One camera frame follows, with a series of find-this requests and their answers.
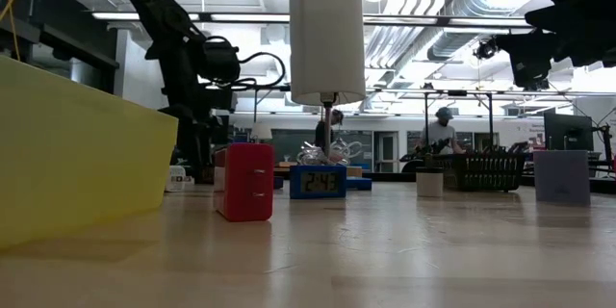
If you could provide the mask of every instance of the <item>white lampshade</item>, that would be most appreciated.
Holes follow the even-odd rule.
[[[362,0],[289,0],[291,97],[320,106],[322,93],[334,104],[366,98]]]
[[[262,122],[256,122],[252,125],[250,137],[254,140],[271,140],[271,128]]]

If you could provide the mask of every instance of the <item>wicker basket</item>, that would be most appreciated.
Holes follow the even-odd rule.
[[[514,191],[520,187],[524,155],[453,154],[434,157],[445,170],[444,185],[459,191]]]

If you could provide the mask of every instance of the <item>digital clock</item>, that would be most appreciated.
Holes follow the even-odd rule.
[[[347,168],[328,166],[291,167],[291,199],[347,196]]]

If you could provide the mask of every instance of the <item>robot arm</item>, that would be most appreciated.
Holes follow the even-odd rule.
[[[577,67],[594,62],[616,65],[616,0],[552,1],[553,6],[526,14],[526,22],[537,28],[534,32],[496,35],[483,41],[475,55],[489,59],[506,51],[516,85],[528,90],[547,87],[552,59],[571,58]]]
[[[177,147],[189,160],[196,179],[210,162],[212,131],[218,125],[212,109],[232,108],[232,87],[246,89],[272,87],[256,81],[239,80],[239,49],[225,38],[206,38],[193,24],[188,13],[175,0],[130,0],[140,16],[141,24],[152,38],[145,58],[158,60],[165,82],[164,93],[169,107],[160,110],[179,119]],[[208,90],[199,84],[197,75],[220,87]]]

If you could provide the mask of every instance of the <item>man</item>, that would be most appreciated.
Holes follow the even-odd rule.
[[[337,124],[341,124],[343,123],[343,119],[345,118],[345,115],[338,111],[338,110],[333,110],[331,112],[331,126],[337,125]],[[331,134],[330,135],[330,139],[331,142],[334,141],[334,130],[331,130]],[[320,147],[321,149],[325,149],[325,122],[324,121],[320,121],[319,124],[317,125],[317,129],[315,130],[315,146]]]
[[[433,145],[440,143],[443,146],[438,153],[433,154],[462,154],[464,150],[460,147],[455,136],[455,129],[449,125],[449,121],[453,119],[451,110],[447,107],[439,109],[436,113],[437,121],[431,123],[427,127],[427,142],[425,140],[425,128],[422,131],[422,138],[420,139],[420,146]]]

